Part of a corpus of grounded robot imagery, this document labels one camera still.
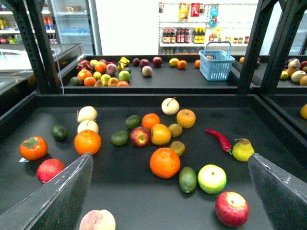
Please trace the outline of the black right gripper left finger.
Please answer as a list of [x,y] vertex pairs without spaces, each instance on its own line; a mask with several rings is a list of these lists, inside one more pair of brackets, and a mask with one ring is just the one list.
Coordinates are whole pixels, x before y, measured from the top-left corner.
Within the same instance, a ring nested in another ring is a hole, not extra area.
[[93,157],[86,153],[0,216],[2,230],[73,230],[91,182]]

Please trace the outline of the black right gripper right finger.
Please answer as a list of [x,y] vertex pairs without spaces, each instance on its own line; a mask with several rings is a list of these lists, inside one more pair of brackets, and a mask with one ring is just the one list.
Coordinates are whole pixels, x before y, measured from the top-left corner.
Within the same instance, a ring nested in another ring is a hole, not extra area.
[[248,169],[274,230],[307,228],[307,183],[254,153]]

